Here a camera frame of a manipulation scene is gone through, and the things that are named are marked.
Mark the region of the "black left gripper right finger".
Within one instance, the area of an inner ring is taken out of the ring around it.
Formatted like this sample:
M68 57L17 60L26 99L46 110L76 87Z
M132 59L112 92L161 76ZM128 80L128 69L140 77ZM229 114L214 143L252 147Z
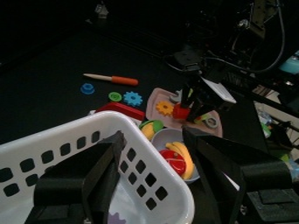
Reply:
M252 147L181 129L213 224L299 224L299 192L285 163Z

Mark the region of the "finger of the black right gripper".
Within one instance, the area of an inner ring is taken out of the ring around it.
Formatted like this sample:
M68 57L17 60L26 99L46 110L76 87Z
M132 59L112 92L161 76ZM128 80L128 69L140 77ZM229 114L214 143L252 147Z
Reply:
M188 108L192 104L192 87L188 83L181 88L181 107Z
M212 106L202 104L200 100L194 100L190 105L190 111L185 118L188 122L192 122L198 116L209 113L212 111Z

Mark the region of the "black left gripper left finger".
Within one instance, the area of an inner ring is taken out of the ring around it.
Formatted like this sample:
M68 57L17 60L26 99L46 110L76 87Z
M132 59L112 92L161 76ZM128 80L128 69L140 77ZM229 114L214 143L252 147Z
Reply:
M108 224L124 146L124 134L116 132L41 175L24 224Z

